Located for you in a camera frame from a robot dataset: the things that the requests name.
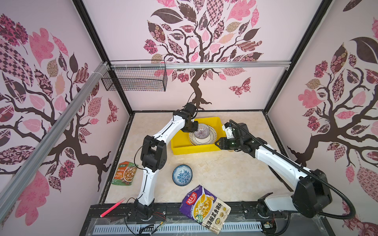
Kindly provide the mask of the purple patterned bowl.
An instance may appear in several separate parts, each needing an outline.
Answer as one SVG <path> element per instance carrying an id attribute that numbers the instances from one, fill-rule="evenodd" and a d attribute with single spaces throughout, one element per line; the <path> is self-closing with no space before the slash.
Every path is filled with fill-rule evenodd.
<path id="1" fill-rule="evenodd" d="M 210 136 L 210 128 L 206 124 L 198 124 L 197 131 L 194 132 L 194 136 L 197 139 L 204 140 Z"/>

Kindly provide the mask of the yellow dotted plate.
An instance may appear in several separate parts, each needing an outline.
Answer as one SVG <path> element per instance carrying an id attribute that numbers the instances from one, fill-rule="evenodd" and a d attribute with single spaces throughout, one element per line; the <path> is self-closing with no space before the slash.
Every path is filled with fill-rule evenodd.
<path id="1" fill-rule="evenodd" d="M 217 133 L 213 127 L 209 126 L 209 128 L 210 128 L 210 136 L 204 140 L 197 139 L 194 136 L 193 132 L 189 133 L 190 142 L 195 146 L 214 144 L 217 139 Z"/>

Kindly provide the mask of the blue floral bowl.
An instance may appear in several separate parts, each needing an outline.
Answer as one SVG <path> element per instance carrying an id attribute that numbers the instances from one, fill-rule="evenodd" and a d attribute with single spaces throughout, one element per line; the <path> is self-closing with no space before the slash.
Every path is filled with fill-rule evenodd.
<path id="1" fill-rule="evenodd" d="M 182 164 L 177 166 L 172 173 L 172 180 L 177 186 L 186 186 L 193 179 L 193 171 L 190 166 Z"/>

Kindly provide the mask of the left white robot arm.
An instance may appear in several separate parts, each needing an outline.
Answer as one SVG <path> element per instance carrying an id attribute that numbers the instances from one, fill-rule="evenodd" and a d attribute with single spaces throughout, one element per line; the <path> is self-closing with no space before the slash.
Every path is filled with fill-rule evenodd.
<path id="1" fill-rule="evenodd" d="M 167 145 L 179 131 L 193 133 L 198 130 L 196 113 L 197 107 L 187 103 L 183 109 L 173 112 L 170 121 L 158 133 L 145 136 L 140 148 L 143 179 L 140 193 L 134 203 L 136 212 L 142 219 L 152 217 L 157 175 L 166 164 Z"/>

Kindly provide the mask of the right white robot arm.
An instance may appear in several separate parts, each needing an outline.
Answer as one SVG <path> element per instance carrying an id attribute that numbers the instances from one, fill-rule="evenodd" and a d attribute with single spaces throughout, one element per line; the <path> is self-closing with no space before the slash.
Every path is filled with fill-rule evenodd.
<path id="1" fill-rule="evenodd" d="M 265 140 L 253 136 L 244 123 L 229 122 L 222 129 L 226 136 L 215 142 L 219 149 L 249 154 L 292 185 L 294 192 L 290 194 L 268 193 L 260 198 L 265 211 L 294 211 L 312 218 L 332 203 L 331 191 L 322 171 L 312 171 L 281 155 Z"/>

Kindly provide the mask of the yellow plastic bin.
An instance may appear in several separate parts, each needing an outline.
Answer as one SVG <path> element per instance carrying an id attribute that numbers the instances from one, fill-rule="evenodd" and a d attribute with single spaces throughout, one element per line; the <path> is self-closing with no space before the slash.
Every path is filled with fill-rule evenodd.
<path id="1" fill-rule="evenodd" d="M 195 137 L 193 133 L 184 133 L 181 130 L 173 137 L 171 140 L 171 148 L 173 154 L 193 154 L 201 152 L 211 152 L 211 151 L 220 151 L 220 149 L 215 145 L 215 142 L 220 138 L 225 138 L 226 133 L 223 131 L 221 119 L 219 117 L 211 118 L 199 118 L 195 119 L 199 124 L 205 124 L 209 126 L 210 129 L 210 138 L 208 144 L 201 144 L 199 142 L 195 144 L 195 141 L 192 142 L 191 137 Z"/>

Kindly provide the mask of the purple seasoning packet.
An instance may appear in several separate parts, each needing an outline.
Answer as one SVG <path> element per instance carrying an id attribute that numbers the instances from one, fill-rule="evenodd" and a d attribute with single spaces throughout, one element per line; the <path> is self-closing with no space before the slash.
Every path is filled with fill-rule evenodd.
<path id="1" fill-rule="evenodd" d="M 179 210 L 186 217 L 218 235 L 231 212 L 231 207 L 202 185 L 198 185 L 186 194 Z"/>

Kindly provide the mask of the green food packet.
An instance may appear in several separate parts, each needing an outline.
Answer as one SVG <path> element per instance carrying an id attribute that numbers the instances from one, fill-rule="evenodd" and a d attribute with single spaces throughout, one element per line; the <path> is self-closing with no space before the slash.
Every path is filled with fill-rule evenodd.
<path id="1" fill-rule="evenodd" d="M 137 170 L 138 167 L 134 163 L 128 161 L 120 163 L 111 184 L 118 186 L 132 185 Z"/>

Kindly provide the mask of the white vent grille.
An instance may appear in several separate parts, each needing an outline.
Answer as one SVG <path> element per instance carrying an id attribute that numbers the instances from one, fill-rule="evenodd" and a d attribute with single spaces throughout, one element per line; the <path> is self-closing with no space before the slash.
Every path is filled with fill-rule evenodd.
<path id="1" fill-rule="evenodd" d="M 136 236 L 139 232 L 143 236 L 194 236 L 194 235 L 211 235 L 216 234 L 209 229 L 197 223 L 180 223 L 180 224 L 163 224 L 154 226 L 148 224 L 142 225 L 96 225 L 94 226 L 92 236 Z M 260 222 L 226 222 L 223 224 L 219 235 L 224 234 L 241 234 L 249 232 L 262 232 Z"/>

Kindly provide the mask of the pink marker pen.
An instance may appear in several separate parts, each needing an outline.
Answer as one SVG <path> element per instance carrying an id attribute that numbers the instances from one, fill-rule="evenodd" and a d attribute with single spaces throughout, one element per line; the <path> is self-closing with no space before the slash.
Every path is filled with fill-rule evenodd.
<path id="1" fill-rule="evenodd" d="M 100 215 L 100 218 L 104 218 L 105 216 L 107 216 L 111 211 L 113 211 L 114 209 L 116 209 L 120 204 L 122 204 L 123 201 L 119 201 L 117 202 L 116 204 L 114 204 L 112 207 L 110 207 L 109 209 L 107 209 L 105 212 L 103 212 L 101 215 Z"/>

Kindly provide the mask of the aluminium rail back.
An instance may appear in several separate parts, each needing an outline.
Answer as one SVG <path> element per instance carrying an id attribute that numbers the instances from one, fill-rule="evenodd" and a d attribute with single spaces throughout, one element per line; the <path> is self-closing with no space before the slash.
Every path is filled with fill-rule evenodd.
<path id="1" fill-rule="evenodd" d="M 112 64 L 111 68 L 157 68 L 157 69 L 205 69 L 205 68 L 261 68 L 261 67 L 284 67 L 289 68 L 290 61 L 256 61 L 256 62 L 215 62 L 215 63 L 128 63 Z"/>

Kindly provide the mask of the aluminium rail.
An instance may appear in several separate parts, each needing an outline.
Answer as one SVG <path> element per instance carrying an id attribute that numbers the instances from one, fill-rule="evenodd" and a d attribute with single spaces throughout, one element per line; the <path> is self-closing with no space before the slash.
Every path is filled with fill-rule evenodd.
<path id="1" fill-rule="evenodd" d="M 284 67 L 289 68 L 290 61 L 256 61 L 256 62 L 215 62 L 215 63 L 128 63 L 112 64 L 111 68 L 157 68 L 157 69 L 205 69 L 205 68 L 261 68 L 261 67 Z"/>
<path id="2" fill-rule="evenodd" d="M 87 96 L 90 95 L 92 89 L 108 71 L 108 69 L 108 62 L 101 62 L 98 65 L 98 67 L 90 75 L 87 83 L 85 83 L 82 87 L 81 91 L 75 96 L 73 101 L 68 105 L 56 123 L 52 126 L 51 130 L 35 147 L 35 150 L 31 153 L 30 157 L 25 161 L 19 171 L 1 192 L 1 220 L 4 220 L 6 215 L 9 213 L 18 197 L 24 191 L 36 171 L 40 168 L 42 162 L 48 156 L 50 150 L 57 143 L 73 117 L 84 104 Z"/>

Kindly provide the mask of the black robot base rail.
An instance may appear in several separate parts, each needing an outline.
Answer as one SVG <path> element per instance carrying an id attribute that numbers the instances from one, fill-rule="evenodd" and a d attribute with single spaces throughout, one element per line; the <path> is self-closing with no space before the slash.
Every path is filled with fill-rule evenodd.
<path id="1" fill-rule="evenodd" d="M 333 236 L 335 235 L 328 220 L 322 216 L 306 218 L 299 213 L 276 211 L 267 218 L 262 218 L 257 211 L 256 202 L 229 202 L 231 212 L 226 222 L 260 222 L 262 232 L 231 233 L 221 236 Z M 84 221 L 80 235 L 92 236 L 96 225 L 142 225 L 197 223 L 184 216 L 179 203 L 155 203 L 150 219 L 143 220 L 137 213 L 133 202 L 122 203 L 104 218 L 100 215 L 111 207 L 110 204 L 92 205 Z"/>

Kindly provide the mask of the aluminium rail left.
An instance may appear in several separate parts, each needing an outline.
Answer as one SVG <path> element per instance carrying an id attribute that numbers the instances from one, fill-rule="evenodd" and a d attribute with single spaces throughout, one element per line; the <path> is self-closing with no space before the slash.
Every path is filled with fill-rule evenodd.
<path id="1" fill-rule="evenodd" d="M 31 153 L 30 157 L 25 161 L 19 171 L 1 192 L 1 220 L 4 220 L 6 215 L 9 213 L 18 197 L 24 191 L 36 171 L 40 168 L 42 162 L 48 156 L 50 150 L 57 143 L 73 117 L 84 104 L 87 96 L 90 95 L 92 89 L 108 71 L 108 69 L 108 62 L 101 62 L 98 65 L 98 67 L 90 75 L 87 83 L 85 83 L 82 87 L 81 91 L 75 96 L 73 101 L 68 105 L 56 123 L 52 126 L 51 130 L 35 147 L 35 150 Z"/>

